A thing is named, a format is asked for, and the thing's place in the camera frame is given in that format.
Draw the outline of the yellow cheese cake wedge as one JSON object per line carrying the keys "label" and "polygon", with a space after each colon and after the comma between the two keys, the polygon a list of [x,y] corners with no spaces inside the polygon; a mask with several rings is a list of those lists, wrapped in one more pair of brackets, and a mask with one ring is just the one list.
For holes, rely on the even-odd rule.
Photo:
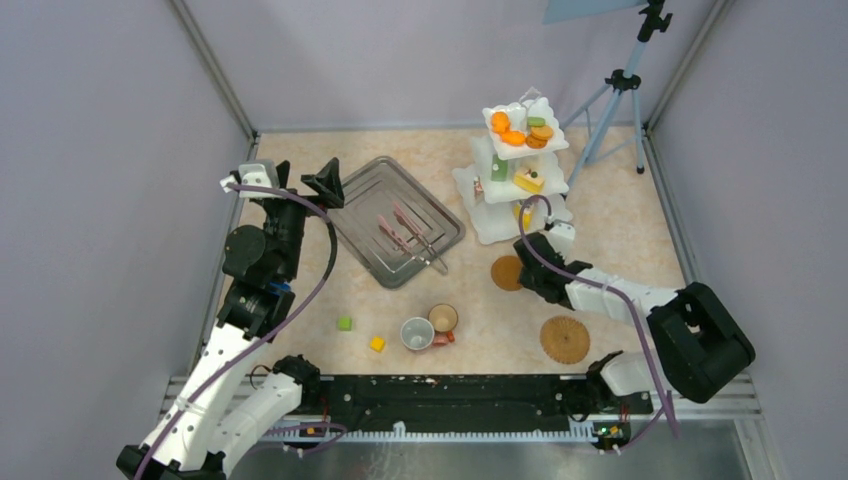
{"label": "yellow cheese cake wedge", "polygon": [[516,221],[521,225],[525,232],[530,232],[533,218],[534,218],[535,206],[531,203],[529,206],[524,207],[521,202],[515,202],[512,205],[512,213]]}

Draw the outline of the green cake cube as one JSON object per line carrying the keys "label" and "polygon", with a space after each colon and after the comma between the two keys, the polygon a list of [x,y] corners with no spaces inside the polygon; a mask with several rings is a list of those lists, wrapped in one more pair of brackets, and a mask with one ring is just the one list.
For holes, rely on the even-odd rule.
{"label": "green cake cube", "polygon": [[509,162],[497,155],[492,157],[490,180],[492,182],[505,182],[509,176]]}

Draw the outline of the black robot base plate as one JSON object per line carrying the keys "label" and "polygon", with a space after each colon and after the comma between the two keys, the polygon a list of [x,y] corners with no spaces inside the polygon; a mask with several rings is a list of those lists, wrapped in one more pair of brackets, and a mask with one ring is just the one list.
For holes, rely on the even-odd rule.
{"label": "black robot base plate", "polygon": [[616,397],[583,375],[337,375],[307,393],[298,413],[351,432],[565,432],[592,415],[651,414],[649,394]]}

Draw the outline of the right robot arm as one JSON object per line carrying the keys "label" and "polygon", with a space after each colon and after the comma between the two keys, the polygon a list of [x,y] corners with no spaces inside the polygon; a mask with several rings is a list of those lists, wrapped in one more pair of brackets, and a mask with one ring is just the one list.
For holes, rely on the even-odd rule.
{"label": "right robot arm", "polygon": [[594,363],[589,404],[612,412],[627,395],[671,389],[695,403],[713,398],[756,358],[756,350],[718,295],[706,284],[652,287],[567,261],[574,230],[558,222],[517,240],[520,284],[546,302],[631,324],[634,353],[611,353]]}

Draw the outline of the brown round cookie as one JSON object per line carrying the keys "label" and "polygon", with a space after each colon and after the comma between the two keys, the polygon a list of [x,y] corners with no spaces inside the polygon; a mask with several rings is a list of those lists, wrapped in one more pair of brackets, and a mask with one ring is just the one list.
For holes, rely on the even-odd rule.
{"label": "brown round cookie", "polygon": [[525,144],[527,147],[532,149],[542,149],[547,146],[548,141],[546,139],[540,139],[535,136],[529,135],[525,139]]}

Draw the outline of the brown cup with red handle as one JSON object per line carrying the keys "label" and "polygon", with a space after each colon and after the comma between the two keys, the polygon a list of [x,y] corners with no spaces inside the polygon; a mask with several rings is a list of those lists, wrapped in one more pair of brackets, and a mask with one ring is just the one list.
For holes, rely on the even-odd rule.
{"label": "brown cup with red handle", "polygon": [[455,341],[454,330],[458,320],[458,312],[449,304],[439,304],[431,308],[428,321],[435,331],[434,347],[446,346]]}

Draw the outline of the orange bear cookie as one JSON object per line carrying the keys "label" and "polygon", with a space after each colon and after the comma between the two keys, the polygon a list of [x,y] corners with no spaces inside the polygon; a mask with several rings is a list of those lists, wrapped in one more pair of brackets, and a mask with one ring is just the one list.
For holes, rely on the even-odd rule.
{"label": "orange bear cookie", "polygon": [[522,131],[508,130],[500,133],[499,136],[503,143],[510,146],[519,147],[524,145],[526,142],[526,135]]}

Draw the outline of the white three-tier serving stand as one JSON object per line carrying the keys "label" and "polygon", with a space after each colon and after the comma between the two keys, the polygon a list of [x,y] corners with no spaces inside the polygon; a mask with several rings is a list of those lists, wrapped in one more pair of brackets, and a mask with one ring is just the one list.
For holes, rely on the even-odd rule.
{"label": "white three-tier serving stand", "polygon": [[470,139],[471,164],[452,171],[478,242],[504,242],[518,237],[520,227],[542,227],[544,215],[533,205],[520,212],[534,195],[570,221],[564,202],[569,185],[558,157],[570,144],[548,98],[530,88],[512,103],[485,107],[482,115],[486,133]]}

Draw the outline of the grey-white cup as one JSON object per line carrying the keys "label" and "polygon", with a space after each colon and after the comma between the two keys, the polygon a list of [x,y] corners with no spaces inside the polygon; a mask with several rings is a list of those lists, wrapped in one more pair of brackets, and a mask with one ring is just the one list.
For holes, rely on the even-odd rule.
{"label": "grey-white cup", "polygon": [[429,348],[435,338],[435,329],[428,319],[413,317],[406,320],[400,328],[400,340],[411,351]]}

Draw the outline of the smooth brown round coaster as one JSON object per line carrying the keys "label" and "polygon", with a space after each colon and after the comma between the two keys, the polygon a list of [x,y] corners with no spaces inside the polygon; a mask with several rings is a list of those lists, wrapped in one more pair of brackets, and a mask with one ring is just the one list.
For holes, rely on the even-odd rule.
{"label": "smooth brown round coaster", "polygon": [[517,256],[501,256],[493,262],[490,276],[493,283],[501,290],[518,291],[522,289],[519,281],[522,268],[522,262]]}

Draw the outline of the ribbed brown round coaster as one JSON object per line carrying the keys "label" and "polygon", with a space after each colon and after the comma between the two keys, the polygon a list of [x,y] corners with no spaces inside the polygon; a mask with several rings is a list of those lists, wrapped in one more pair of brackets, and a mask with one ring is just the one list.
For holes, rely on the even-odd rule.
{"label": "ribbed brown round coaster", "polygon": [[591,346],[588,329],[570,316],[555,316],[546,320],[540,329],[539,341],[549,358],[566,365],[584,360]]}

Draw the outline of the light blue tripod stand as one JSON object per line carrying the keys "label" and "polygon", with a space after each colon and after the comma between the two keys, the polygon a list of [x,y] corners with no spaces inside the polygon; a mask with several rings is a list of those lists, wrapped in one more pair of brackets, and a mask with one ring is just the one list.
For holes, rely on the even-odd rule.
{"label": "light blue tripod stand", "polygon": [[[586,164],[604,159],[631,143],[640,145],[643,142],[645,133],[640,123],[641,100],[639,92],[642,79],[636,74],[636,70],[648,42],[654,34],[667,31],[673,14],[664,10],[664,0],[550,1],[546,7],[543,17],[545,24],[560,23],[635,7],[639,9],[638,14],[642,17],[642,23],[626,66],[622,69],[613,70],[604,79],[604,83],[598,90],[574,110],[567,119],[559,123],[561,127],[566,128],[580,116],[586,119],[588,141],[567,179],[569,187],[574,186],[579,173]],[[599,149],[627,93],[631,95],[634,134],[618,146],[601,154]]]}

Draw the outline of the orange round macaron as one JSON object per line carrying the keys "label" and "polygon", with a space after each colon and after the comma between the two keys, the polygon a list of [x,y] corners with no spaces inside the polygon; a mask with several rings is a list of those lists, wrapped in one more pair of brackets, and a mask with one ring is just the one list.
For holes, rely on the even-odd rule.
{"label": "orange round macaron", "polygon": [[554,129],[548,125],[532,126],[529,134],[539,141],[549,141],[554,136]]}

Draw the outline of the yellow cube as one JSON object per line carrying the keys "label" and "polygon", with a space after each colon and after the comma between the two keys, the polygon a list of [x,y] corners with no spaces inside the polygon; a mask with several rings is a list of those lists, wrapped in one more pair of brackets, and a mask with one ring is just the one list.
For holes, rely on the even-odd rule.
{"label": "yellow cube", "polygon": [[386,340],[380,336],[374,336],[369,342],[369,348],[377,353],[382,353],[386,346]]}

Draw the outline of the silver metal tray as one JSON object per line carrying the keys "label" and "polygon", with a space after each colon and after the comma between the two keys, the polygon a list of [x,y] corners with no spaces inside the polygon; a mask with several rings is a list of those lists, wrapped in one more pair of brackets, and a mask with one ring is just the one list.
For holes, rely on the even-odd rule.
{"label": "silver metal tray", "polygon": [[379,230],[376,217],[381,214],[406,234],[392,214],[395,202],[423,229],[444,261],[445,254],[465,236],[458,217],[389,156],[373,159],[342,183],[345,205],[329,213],[339,241],[386,289],[397,290],[428,268],[437,272],[398,250]]}

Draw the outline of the pink-handled metal tongs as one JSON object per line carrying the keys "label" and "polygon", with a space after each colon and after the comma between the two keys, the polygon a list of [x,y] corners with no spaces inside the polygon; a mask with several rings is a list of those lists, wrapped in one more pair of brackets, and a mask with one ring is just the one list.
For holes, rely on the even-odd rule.
{"label": "pink-handled metal tongs", "polygon": [[395,247],[427,267],[434,268],[438,273],[446,276],[449,273],[447,263],[437,254],[433,244],[425,237],[423,229],[412,217],[397,203],[393,204],[392,214],[395,222],[406,230],[406,234],[399,233],[390,222],[381,214],[376,219],[378,228]]}

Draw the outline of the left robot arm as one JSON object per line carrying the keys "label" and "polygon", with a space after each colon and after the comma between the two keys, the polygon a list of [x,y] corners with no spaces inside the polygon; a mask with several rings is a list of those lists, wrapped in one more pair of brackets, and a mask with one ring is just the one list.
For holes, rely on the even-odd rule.
{"label": "left robot arm", "polygon": [[[230,231],[222,272],[231,284],[206,346],[187,382],[157,426],[137,445],[120,452],[116,466],[129,479],[225,479],[284,415],[308,413],[319,404],[320,372],[302,356],[279,360],[268,379],[238,408],[230,402],[251,368],[317,297],[332,274],[338,234],[328,213],[345,205],[340,161],[331,158],[301,182],[311,194],[288,187],[290,164],[255,160],[221,179],[226,193],[259,205],[261,226]],[[310,293],[298,302],[296,279],[310,217],[325,225],[327,264]]]}

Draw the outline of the white strawberry cake slice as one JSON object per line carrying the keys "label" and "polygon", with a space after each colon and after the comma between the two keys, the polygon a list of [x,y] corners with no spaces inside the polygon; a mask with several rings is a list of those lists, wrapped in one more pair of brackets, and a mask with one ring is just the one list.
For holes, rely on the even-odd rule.
{"label": "white strawberry cake slice", "polygon": [[475,177],[472,182],[473,200],[476,204],[482,202],[485,198],[484,187],[479,176]]}

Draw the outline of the orange flower cookie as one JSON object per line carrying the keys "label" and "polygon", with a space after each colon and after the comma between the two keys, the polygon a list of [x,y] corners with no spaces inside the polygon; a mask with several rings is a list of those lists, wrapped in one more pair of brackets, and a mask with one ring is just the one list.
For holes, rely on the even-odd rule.
{"label": "orange flower cookie", "polygon": [[504,111],[494,111],[490,117],[491,130],[501,135],[510,130],[511,122]]}

